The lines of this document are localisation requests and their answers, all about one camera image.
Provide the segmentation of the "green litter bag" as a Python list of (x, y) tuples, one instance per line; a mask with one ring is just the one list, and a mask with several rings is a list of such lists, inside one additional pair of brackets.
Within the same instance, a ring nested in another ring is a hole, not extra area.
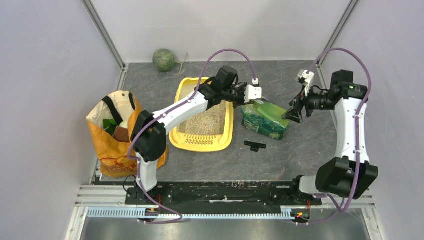
[(273, 140), (281, 141), (289, 128), (289, 120), (283, 119), (286, 109), (264, 99), (240, 107), (242, 124), (249, 130)]

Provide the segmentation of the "black bag clip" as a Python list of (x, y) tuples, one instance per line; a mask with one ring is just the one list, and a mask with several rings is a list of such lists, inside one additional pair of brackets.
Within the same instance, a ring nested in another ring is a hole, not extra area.
[(260, 149), (266, 149), (267, 145), (264, 143), (244, 141), (244, 145), (250, 147), (252, 152), (258, 152)]

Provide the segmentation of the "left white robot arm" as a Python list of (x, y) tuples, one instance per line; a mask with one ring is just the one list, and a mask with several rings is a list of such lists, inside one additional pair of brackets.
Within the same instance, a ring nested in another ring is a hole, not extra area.
[(216, 76), (199, 79), (194, 91), (180, 101), (153, 113), (143, 110), (132, 129), (129, 148), (136, 153), (135, 182), (140, 187), (137, 197), (144, 204), (156, 200), (158, 161), (166, 151), (166, 137), (171, 130), (222, 101), (232, 103), (236, 108), (261, 97), (262, 89), (256, 78), (252, 83), (239, 82), (238, 72), (225, 65)]

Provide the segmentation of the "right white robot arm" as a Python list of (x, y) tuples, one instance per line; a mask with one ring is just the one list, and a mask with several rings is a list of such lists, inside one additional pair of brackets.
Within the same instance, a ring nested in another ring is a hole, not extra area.
[(313, 111), (334, 111), (337, 142), (334, 158), (321, 166), (316, 175), (299, 175), (295, 187), (288, 191), (289, 200), (300, 205), (309, 195), (333, 194), (357, 200), (377, 179), (379, 170), (370, 164), (365, 143), (364, 117), (367, 109), (365, 85), (354, 83), (354, 73), (339, 70), (332, 74), (329, 89), (315, 93), (314, 73), (301, 70), (297, 81), (299, 94), (289, 103), (282, 119), (303, 122), (302, 111), (311, 117)]

